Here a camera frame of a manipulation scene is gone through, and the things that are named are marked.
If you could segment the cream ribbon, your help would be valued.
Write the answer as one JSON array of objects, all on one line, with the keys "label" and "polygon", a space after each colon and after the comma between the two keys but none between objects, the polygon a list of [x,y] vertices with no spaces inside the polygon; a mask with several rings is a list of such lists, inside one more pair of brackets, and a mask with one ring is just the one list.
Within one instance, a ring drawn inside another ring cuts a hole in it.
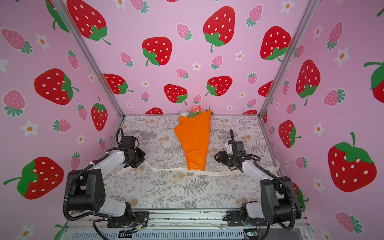
[{"label": "cream ribbon", "polygon": [[[172,169],[158,169],[158,168],[153,168],[151,167],[150,163],[145,160],[144,164],[146,165],[145,167],[150,169],[154,173],[159,173],[159,172],[168,172],[168,171],[178,171],[178,172],[183,172],[183,173],[190,173],[190,174],[195,174],[195,175],[205,175],[205,176],[231,176],[231,175],[239,175],[242,174],[240,170],[229,170],[229,171],[221,171],[221,172],[209,172],[209,171],[190,171],[187,168],[172,168]],[[132,167],[127,167],[127,168],[122,168],[118,172],[115,172],[116,174],[122,175],[123,173],[132,170]],[[268,167],[267,170],[271,171],[272,173],[277,173],[277,171],[280,169],[280,165],[277,167]]]}]

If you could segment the orange wrapping paper sheet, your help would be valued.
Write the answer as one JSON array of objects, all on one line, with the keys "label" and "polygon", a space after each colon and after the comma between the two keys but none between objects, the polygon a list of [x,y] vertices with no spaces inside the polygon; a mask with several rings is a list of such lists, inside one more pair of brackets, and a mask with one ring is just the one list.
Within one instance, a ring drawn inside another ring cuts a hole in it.
[{"label": "orange wrapping paper sheet", "polygon": [[212,111],[195,117],[179,117],[174,131],[186,155],[188,170],[204,171],[209,148]]}]

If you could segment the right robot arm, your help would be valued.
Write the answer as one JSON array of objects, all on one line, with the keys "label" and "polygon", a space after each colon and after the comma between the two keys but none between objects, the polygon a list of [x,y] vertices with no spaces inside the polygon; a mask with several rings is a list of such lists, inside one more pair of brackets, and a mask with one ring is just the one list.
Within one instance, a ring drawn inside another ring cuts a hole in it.
[{"label": "right robot arm", "polygon": [[242,204],[236,214],[228,213],[224,221],[230,225],[255,225],[258,221],[267,225],[277,224],[286,231],[291,231],[296,220],[302,217],[300,203],[294,190],[293,182],[288,177],[278,177],[263,168],[261,158],[246,153],[241,141],[228,141],[226,151],[214,155],[214,159],[231,171],[239,170],[255,182],[260,183],[261,200]]}]

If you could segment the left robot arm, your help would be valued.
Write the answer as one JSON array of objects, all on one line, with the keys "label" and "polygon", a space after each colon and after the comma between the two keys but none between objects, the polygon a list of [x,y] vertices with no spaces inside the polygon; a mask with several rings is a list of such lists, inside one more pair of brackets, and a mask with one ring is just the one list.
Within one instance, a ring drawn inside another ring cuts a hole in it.
[{"label": "left robot arm", "polygon": [[98,216],[129,225],[134,220],[131,204],[107,197],[103,179],[118,165],[125,169],[138,167],[146,154],[139,148],[136,137],[117,137],[117,144],[82,170],[68,173],[63,203],[64,217],[68,221]]}]

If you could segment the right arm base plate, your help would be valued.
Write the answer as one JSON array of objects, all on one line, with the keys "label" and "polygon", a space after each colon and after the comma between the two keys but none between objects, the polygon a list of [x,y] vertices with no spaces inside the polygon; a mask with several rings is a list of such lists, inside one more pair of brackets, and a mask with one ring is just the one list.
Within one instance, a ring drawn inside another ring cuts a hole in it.
[{"label": "right arm base plate", "polygon": [[227,211],[222,221],[227,222],[230,227],[266,227],[268,222],[262,218],[250,218],[244,211]]}]

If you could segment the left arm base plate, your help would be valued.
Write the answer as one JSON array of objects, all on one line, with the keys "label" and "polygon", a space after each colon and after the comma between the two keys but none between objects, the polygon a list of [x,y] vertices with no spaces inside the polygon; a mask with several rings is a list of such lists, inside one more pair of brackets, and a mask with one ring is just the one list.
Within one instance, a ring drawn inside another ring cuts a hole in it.
[{"label": "left arm base plate", "polygon": [[113,217],[108,220],[107,228],[145,228],[148,224],[150,212],[134,211],[122,217]]}]

